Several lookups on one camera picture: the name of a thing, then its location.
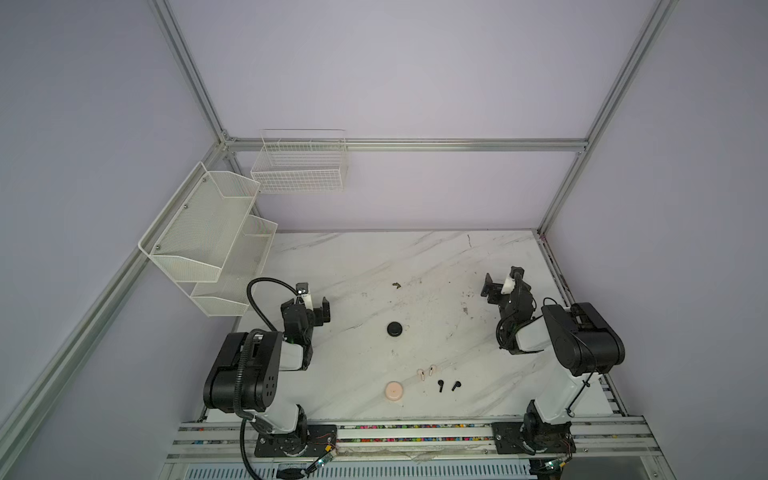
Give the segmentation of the black earbud charging case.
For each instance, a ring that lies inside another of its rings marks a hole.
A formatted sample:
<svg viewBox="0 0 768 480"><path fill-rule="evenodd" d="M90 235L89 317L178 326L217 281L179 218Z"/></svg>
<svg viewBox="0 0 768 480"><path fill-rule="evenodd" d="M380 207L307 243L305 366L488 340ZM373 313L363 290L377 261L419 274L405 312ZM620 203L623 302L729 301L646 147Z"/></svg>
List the black earbud charging case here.
<svg viewBox="0 0 768 480"><path fill-rule="evenodd" d="M390 337L399 337L403 332L403 326L399 322L390 322L386 327L386 331Z"/></svg>

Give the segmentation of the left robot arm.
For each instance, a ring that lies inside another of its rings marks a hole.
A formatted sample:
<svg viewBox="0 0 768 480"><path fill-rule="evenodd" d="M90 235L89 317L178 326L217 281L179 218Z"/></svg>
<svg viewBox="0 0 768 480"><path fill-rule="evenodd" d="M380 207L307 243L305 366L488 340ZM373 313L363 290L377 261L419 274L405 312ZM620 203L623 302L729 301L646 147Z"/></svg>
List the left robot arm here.
<svg viewBox="0 0 768 480"><path fill-rule="evenodd" d="M236 415L240 432L256 434L256 444L240 444L255 458L320 457L336 444L337 427L312 425L305 409L279 396L279 375L308 369L313 358L313 334L331 320L330 303L315 305L309 284L292 287L282 280L257 277L246 286L254 311L253 288L261 283L280 285L293 295L280 306L283 328L269 323L265 330L235 332L226 336L203 387L204 405Z"/></svg>

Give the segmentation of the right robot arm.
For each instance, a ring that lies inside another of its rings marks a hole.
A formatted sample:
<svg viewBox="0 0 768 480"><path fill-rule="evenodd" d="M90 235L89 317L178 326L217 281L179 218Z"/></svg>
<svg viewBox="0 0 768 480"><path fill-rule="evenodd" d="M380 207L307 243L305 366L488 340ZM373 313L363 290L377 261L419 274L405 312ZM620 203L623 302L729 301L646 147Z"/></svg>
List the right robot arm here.
<svg viewBox="0 0 768 480"><path fill-rule="evenodd" d="M519 422L494 422L499 454L564 454L576 451L571 434L576 407L601 375L624 362L623 341L589 302L564 307L553 299L539 304L524 280L510 268L502 283L487 275L481 296L498 307L495 337L511 355L533 355L550 347L559 367L532 399Z"/></svg>

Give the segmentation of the lower white mesh shelf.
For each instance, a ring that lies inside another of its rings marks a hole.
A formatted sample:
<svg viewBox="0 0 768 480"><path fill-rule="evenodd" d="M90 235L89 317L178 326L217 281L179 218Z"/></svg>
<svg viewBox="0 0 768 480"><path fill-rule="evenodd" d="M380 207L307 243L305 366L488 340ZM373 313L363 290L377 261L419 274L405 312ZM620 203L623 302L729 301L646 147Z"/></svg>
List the lower white mesh shelf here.
<svg viewBox="0 0 768 480"><path fill-rule="evenodd" d="M232 250L225 260L219 279L198 283L191 300L208 317L240 317L250 307L246 286L259 277L266 265L278 224L248 215Z"/></svg>

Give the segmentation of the white mesh shelf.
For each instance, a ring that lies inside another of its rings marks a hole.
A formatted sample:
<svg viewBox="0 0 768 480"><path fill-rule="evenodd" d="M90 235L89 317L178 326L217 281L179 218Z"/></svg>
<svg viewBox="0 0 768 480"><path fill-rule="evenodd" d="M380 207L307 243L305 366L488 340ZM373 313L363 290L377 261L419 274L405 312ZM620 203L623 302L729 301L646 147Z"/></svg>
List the white mesh shelf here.
<svg viewBox="0 0 768 480"><path fill-rule="evenodd" d="M259 277L266 265L278 224L248 215L232 250L225 260L219 279L198 283L191 300L208 317L240 317L250 307L246 286Z"/></svg>
<svg viewBox="0 0 768 480"><path fill-rule="evenodd" d="M249 177L198 163L138 248L176 283L215 283L258 191Z"/></svg>

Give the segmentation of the upper white mesh shelf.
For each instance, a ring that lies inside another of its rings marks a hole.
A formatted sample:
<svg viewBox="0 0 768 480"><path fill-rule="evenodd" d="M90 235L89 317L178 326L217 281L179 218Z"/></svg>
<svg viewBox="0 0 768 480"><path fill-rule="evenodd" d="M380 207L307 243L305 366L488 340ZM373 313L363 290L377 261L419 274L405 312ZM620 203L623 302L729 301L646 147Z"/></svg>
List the upper white mesh shelf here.
<svg viewBox="0 0 768 480"><path fill-rule="evenodd" d="M215 283L258 191L249 177L198 163L138 248L176 283Z"/></svg>

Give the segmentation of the aluminium frame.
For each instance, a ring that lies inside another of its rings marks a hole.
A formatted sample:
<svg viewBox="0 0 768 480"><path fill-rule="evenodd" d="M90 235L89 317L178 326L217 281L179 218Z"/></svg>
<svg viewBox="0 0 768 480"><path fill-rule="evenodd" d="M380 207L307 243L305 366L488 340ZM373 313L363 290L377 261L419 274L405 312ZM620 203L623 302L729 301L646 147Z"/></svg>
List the aluminium frame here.
<svg viewBox="0 0 768 480"><path fill-rule="evenodd" d="M538 234L544 234L559 214L578 176L590 159L600 138L624 99L637 71L652 45L663 30L676 2L658 1L654 4L616 80L603 102L597 117L584 139L566 138L353 138L347 146L352 151L391 152L514 152L514 151L572 151L576 158L569 167L552 204L547 208ZM173 58L191 89L196 104L216 137L201 165L193 168L179 190L185 192L197 181L204 169L216 164L234 151L257 150L259 140L226 137L219 117L214 112L210 96L203 85L181 28L167 1L151 1L148 7L154 15ZM105 289L87 310L82 320L64 341L40 376L22 397L1 427L1 473L8 474L25 448L32 442L50 416L60 397L92 356L104 334L110 328L117 310L149 262L148 256L135 248Z"/></svg>

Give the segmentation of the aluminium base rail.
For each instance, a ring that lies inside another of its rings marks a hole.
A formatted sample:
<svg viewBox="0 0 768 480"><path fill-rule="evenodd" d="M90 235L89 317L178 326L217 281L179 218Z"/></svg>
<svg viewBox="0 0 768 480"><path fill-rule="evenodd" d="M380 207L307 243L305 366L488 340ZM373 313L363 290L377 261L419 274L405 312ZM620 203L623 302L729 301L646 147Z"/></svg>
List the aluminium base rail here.
<svg viewBox="0 0 768 480"><path fill-rule="evenodd" d="M573 421L570 444L554 453L514 453L491 419L345 421L299 457L253 456L266 439L237 422L184 423L162 479L280 479L320 466L312 479L672 479L674 473L642 417ZM250 454L244 463L241 454Z"/></svg>

